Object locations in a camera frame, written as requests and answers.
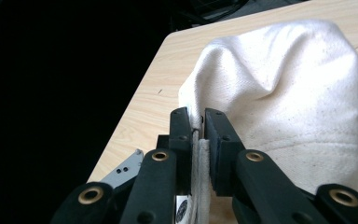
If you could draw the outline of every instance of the white cloth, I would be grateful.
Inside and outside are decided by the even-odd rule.
[[[179,106],[198,130],[205,107],[225,112],[246,148],[268,153],[310,193],[326,183],[358,189],[358,54],[330,21],[213,40]]]

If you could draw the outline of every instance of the screw hole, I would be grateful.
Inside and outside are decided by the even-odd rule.
[[[225,141],[229,141],[230,140],[230,137],[228,135],[223,135],[222,136],[222,139],[225,140]]]
[[[150,212],[142,212],[138,215],[137,221],[141,224],[148,224],[154,220],[154,216]]]
[[[98,202],[103,197],[103,189],[100,187],[90,187],[83,190],[77,200],[82,204],[91,204]]]
[[[179,136],[179,139],[182,140],[182,141],[185,141],[185,140],[187,140],[187,136],[184,136],[184,135]]]
[[[344,189],[330,189],[329,194],[330,197],[336,201],[336,203],[340,203],[348,207],[358,206],[358,199]]]
[[[246,153],[246,158],[248,158],[248,160],[250,161],[262,161],[264,160],[264,157],[256,152],[248,152]]]
[[[152,156],[155,161],[165,161],[168,159],[168,154],[165,152],[156,152]]]

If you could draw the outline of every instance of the wooden table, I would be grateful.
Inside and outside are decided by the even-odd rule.
[[[178,107],[178,91],[201,51],[213,39],[240,35],[281,21],[324,19],[336,23],[358,51],[358,1],[313,0],[228,21],[220,21],[166,37],[89,177],[99,181],[139,148],[155,149],[158,135],[169,133],[170,113]],[[226,198],[212,199],[211,223],[236,223]]]

